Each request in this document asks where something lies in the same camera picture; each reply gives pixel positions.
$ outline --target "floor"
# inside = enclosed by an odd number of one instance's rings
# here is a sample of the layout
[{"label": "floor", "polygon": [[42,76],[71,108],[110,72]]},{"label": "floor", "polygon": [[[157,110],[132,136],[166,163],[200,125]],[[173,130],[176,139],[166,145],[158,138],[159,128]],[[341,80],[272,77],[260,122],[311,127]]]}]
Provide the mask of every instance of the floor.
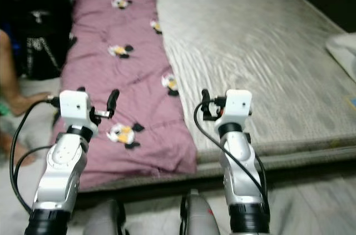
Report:
[{"label": "floor", "polygon": [[[58,91],[57,79],[41,83],[40,90]],[[22,83],[23,92],[33,92],[31,83]],[[30,147],[42,146],[48,142],[51,127],[50,119],[40,118],[41,112],[52,109],[47,105],[36,108],[23,134],[38,133],[31,141],[25,141]],[[11,131],[20,118],[2,118],[2,128]],[[31,123],[43,125],[41,132],[33,130]],[[12,192],[8,162],[0,159],[0,234],[20,235],[26,228],[28,215],[17,202]],[[21,169],[19,189],[24,199],[31,203],[39,175],[43,170],[43,153],[36,162]],[[222,235],[229,234],[229,215],[222,189],[203,192],[209,201]],[[279,182],[270,186],[271,234],[286,235],[352,235],[356,230],[356,175],[333,173],[332,176],[314,180],[288,183]],[[126,228],[130,234],[179,233],[180,197],[172,196],[146,201],[126,203]],[[76,211],[68,229],[68,234],[82,234],[84,226],[93,209]]]}]

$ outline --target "cartoon print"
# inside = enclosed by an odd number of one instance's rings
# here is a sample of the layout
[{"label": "cartoon print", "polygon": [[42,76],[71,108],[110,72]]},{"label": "cartoon print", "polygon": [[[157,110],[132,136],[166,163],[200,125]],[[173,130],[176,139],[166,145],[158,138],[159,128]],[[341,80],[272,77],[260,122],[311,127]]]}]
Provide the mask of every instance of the cartoon print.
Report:
[{"label": "cartoon print", "polygon": [[111,1],[111,5],[115,8],[119,8],[119,9],[125,9],[131,3],[132,3],[132,0],[127,0],[127,1],[126,0],[112,0]]},{"label": "cartoon print", "polygon": [[106,133],[106,136],[112,142],[124,143],[126,149],[133,149],[137,146],[140,146],[139,142],[135,142],[135,132],[141,132],[144,129],[145,128],[138,123],[135,123],[132,128],[118,123],[114,125],[109,132]]},{"label": "cartoon print", "polygon": [[132,52],[134,48],[131,45],[126,45],[124,47],[119,45],[110,46],[108,52],[112,56],[119,56],[120,58],[128,58],[130,55],[129,52]]},{"label": "cartoon print", "polygon": [[162,76],[162,85],[169,89],[168,95],[177,96],[178,93],[178,86],[177,81],[173,74],[167,74]]},{"label": "cartoon print", "polygon": [[162,34],[161,25],[158,21],[152,20],[150,25],[156,31],[157,34]]}]

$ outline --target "person's leg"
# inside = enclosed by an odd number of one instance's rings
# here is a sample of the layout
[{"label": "person's leg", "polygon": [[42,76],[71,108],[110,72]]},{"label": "person's leg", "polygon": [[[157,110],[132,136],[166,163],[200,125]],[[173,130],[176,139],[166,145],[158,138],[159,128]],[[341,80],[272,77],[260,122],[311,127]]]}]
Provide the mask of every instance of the person's leg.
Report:
[{"label": "person's leg", "polygon": [[0,91],[15,116],[24,113],[34,102],[46,99],[50,93],[22,96],[17,82],[11,40],[0,29]]},{"label": "person's leg", "polygon": [[[9,134],[3,133],[0,131],[0,147],[4,150],[7,158],[10,157],[10,151],[11,151],[11,143],[12,143],[12,137]],[[27,152],[27,149],[24,148],[20,143],[16,144],[15,148],[15,155],[14,155],[14,164],[17,164],[19,159]],[[24,166],[31,164],[35,160],[35,157],[33,155],[29,155],[23,162],[22,164]]]}]

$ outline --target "black joint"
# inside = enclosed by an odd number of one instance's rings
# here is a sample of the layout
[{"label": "black joint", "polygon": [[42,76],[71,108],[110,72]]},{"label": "black joint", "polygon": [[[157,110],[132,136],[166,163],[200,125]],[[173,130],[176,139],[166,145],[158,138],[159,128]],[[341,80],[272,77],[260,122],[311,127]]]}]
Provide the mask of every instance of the black joint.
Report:
[{"label": "black joint", "polygon": [[231,131],[238,131],[238,132],[242,132],[243,129],[242,127],[237,124],[237,123],[227,123],[227,124],[223,124],[219,127],[218,129],[219,131],[219,136],[220,138],[222,138],[226,133],[231,132]]},{"label": "black joint", "polygon": [[32,211],[25,235],[65,235],[71,214],[62,210],[35,209]]},{"label": "black joint", "polygon": [[233,204],[229,214],[233,233],[269,234],[270,215],[264,204]]},{"label": "black joint", "polygon": [[88,143],[90,142],[91,137],[93,136],[93,132],[87,128],[87,127],[81,127],[81,129],[78,128],[73,128],[73,126],[70,126],[67,130],[68,134],[77,134],[81,137],[83,137]]},{"label": "black joint", "polygon": [[61,103],[60,103],[60,98],[59,97],[53,97],[51,100],[50,100],[50,104],[53,105],[54,107],[56,108],[61,108]]},{"label": "black joint", "polygon": [[226,97],[225,97],[225,96],[217,96],[217,97],[214,99],[214,103],[215,103],[217,106],[225,107],[225,105],[226,105]]},{"label": "black joint", "polygon": [[251,135],[250,135],[250,133],[244,132],[244,134],[246,136],[247,141],[251,144]]}]

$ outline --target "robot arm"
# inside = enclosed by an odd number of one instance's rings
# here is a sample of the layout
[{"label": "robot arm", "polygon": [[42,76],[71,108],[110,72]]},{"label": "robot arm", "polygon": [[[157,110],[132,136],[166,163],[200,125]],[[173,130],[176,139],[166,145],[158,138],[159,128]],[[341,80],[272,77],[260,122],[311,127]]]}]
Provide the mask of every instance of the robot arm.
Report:
[{"label": "robot arm", "polygon": [[250,136],[243,133],[245,120],[251,115],[252,94],[246,90],[230,89],[225,97],[215,98],[214,103],[220,107],[216,117],[209,112],[209,93],[204,90],[202,94],[201,110],[206,120],[215,121],[214,130],[220,136],[220,147],[230,152],[250,174],[226,152],[221,153],[220,164],[224,169],[224,190],[231,230],[238,234],[268,234],[269,206],[263,197],[266,194],[261,192],[260,178],[255,168],[256,155],[250,145]]},{"label": "robot arm", "polygon": [[38,184],[25,235],[65,235],[74,209],[79,178],[87,163],[89,141],[98,133],[101,118],[111,118],[119,91],[114,90],[107,111],[95,111],[84,91],[63,91],[53,98],[60,105],[67,132],[47,154],[47,167]]}]

